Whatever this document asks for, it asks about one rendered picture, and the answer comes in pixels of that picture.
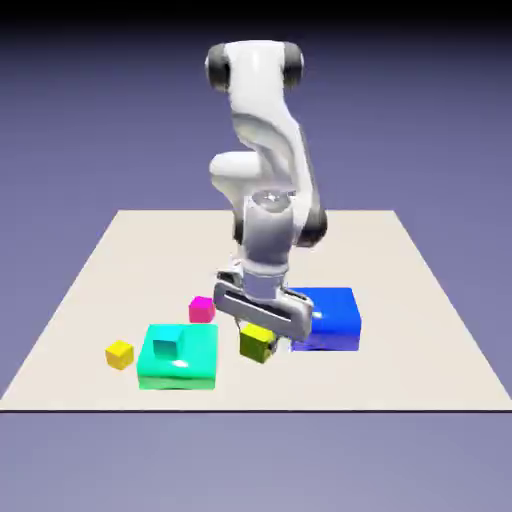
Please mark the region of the small yellow cube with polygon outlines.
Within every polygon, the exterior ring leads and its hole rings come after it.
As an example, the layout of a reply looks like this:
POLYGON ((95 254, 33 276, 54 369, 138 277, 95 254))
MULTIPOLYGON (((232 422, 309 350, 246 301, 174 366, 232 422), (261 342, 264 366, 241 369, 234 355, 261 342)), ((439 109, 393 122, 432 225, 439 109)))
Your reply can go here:
POLYGON ((117 340, 105 349, 107 364, 117 370, 123 370, 134 361, 134 347, 122 340, 117 340))

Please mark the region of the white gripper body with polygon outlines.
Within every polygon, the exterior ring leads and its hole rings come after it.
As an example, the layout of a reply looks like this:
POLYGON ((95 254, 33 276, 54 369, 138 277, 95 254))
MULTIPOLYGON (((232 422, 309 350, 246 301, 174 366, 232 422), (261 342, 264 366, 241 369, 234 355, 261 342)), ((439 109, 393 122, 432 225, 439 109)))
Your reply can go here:
POLYGON ((290 340, 303 341, 311 333, 313 302, 299 292, 282 289, 275 299, 257 301, 247 297, 241 288, 218 281, 214 303, 219 311, 290 340))

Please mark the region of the large cyan box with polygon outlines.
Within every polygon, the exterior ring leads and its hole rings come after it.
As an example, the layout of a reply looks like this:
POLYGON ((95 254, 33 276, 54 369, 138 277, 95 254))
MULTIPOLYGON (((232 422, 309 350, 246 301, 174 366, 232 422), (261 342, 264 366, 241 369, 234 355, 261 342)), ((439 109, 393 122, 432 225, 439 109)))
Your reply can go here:
POLYGON ((140 350, 136 370, 142 390, 213 390, 217 373, 218 326, 206 324, 151 324, 140 350), (158 326, 180 325, 182 345, 176 360, 160 359, 153 352, 158 326))

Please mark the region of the small olive cube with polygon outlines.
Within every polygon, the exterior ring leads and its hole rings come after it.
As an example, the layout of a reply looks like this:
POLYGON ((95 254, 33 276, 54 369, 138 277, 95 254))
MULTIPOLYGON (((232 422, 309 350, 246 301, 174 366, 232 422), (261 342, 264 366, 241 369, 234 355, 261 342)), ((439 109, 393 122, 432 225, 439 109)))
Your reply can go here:
POLYGON ((258 363, 265 363, 272 355, 268 349, 268 344, 276 335, 263 327, 248 323, 239 333, 239 351, 240 354, 258 363))

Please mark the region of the small magenta cube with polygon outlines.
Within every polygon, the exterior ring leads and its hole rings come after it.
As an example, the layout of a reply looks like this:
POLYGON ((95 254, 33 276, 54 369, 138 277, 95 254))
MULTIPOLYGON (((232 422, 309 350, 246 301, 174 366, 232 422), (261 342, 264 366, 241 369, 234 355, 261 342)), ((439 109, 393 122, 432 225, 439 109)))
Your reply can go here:
POLYGON ((211 323, 215 312, 215 304, 210 297, 195 296, 188 305, 189 322, 193 324, 211 323))

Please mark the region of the large blue box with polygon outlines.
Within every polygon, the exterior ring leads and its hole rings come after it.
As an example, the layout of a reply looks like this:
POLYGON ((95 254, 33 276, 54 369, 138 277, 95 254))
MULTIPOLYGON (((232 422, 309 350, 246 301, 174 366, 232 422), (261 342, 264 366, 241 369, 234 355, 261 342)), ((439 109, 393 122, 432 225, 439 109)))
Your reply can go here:
POLYGON ((301 287, 294 291, 313 302, 311 333, 292 341, 292 351, 357 351, 362 320, 351 288, 301 287))

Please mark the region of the small cyan cube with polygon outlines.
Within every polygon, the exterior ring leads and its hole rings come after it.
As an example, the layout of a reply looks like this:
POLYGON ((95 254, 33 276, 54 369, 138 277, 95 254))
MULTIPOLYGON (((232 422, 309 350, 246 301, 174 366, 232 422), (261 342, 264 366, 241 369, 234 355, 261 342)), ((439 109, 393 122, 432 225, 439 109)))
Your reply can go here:
POLYGON ((158 326, 153 335, 153 352, 157 358, 176 360, 182 345, 183 328, 180 325, 158 326))

